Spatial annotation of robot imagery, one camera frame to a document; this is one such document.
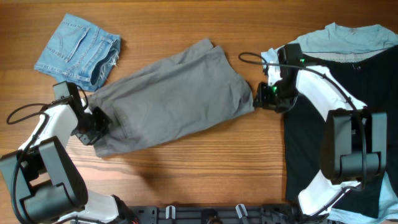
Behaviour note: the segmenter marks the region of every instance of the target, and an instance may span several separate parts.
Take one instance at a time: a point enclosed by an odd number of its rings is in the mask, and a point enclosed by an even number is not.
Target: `wooden table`
[[[28,103],[53,100],[55,80],[33,65],[67,12],[121,34],[118,67],[107,83],[208,37],[257,86],[266,78],[260,66],[240,62],[240,52],[279,47],[332,22],[349,27],[382,24],[398,32],[397,9],[398,1],[357,0],[2,4],[0,154],[15,151],[38,121],[8,126],[8,114]],[[67,151],[89,189],[115,194],[128,205],[260,205],[285,199],[283,135],[281,115],[256,110],[178,141],[120,156],[97,158],[92,147],[75,137]],[[0,198],[0,223],[15,223],[2,178]]]

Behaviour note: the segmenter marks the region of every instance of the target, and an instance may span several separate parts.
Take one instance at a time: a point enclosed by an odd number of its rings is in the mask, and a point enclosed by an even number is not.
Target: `denim pocket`
[[[54,32],[46,49],[69,62],[90,28],[62,21]]]

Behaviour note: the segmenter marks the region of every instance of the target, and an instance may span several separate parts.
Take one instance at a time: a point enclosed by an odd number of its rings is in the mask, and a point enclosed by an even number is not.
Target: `denim shorts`
[[[57,82],[73,82],[86,91],[95,91],[104,85],[116,65],[120,43],[120,35],[66,14],[34,69],[53,76]]]

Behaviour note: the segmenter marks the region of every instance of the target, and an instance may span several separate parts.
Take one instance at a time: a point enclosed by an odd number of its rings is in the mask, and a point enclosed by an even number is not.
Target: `tabletop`
[[[65,13],[120,34],[118,66],[106,84],[209,38],[252,86],[266,80],[240,52],[262,52],[336,22],[381,24],[398,32],[398,1],[133,1],[40,0],[0,4],[0,155],[15,151],[38,118],[5,120],[28,103],[54,99],[49,75],[33,69]],[[36,111],[28,109],[18,116]],[[67,152],[90,190],[114,194],[128,205],[222,206],[285,201],[284,129],[280,114],[257,109],[205,131],[149,149],[98,158],[71,137]],[[0,223],[16,223],[0,177]]]

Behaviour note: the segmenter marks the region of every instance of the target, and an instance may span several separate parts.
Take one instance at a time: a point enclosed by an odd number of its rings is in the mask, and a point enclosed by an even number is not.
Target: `wood grain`
[[[108,82],[208,37],[257,86],[265,80],[262,70],[240,62],[240,52],[279,47],[332,22],[382,24],[398,32],[397,9],[398,1],[344,0],[2,4],[0,154],[15,151],[38,120],[8,126],[8,114],[27,103],[53,100],[55,80],[33,65],[66,12],[122,35],[118,67]],[[128,205],[260,205],[285,199],[283,126],[272,111],[257,110],[178,141],[105,159],[74,137],[67,151],[89,189],[115,194]],[[0,223],[15,223],[2,178],[0,198]]]

